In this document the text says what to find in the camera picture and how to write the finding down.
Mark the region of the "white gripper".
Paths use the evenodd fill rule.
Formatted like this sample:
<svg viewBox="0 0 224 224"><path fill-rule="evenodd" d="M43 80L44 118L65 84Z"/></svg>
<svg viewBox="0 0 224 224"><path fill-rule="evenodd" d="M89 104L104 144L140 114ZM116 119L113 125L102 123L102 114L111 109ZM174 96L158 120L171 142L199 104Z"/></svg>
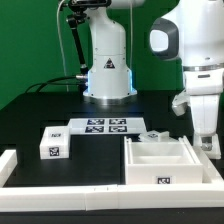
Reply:
<svg viewBox="0 0 224 224"><path fill-rule="evenodd" d="M194 132L203 137L202 149L212 150L212 138L216 134L220 95L190 97L190 108Z"/></svg>

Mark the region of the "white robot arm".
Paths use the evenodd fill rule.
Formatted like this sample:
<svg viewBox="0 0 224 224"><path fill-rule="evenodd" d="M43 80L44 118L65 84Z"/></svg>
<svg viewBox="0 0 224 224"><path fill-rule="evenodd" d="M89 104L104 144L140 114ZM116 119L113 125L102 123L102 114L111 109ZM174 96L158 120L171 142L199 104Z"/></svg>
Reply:
<svg viewBox="0 0 224 224"><path fill-rule="evenodd" d="M142 5L145 0L69 0L76 24L89 22L93 66L84 70L84 96L104 103L134 95L126 65L125 30L107 16L107 8ZM152 52L162 60L179 58L184 90L175 96L176 115L191 109L194 144L204 150L219 148L218 105L224 90L224 0L180 0L155 20L149 34Z"/></svg>

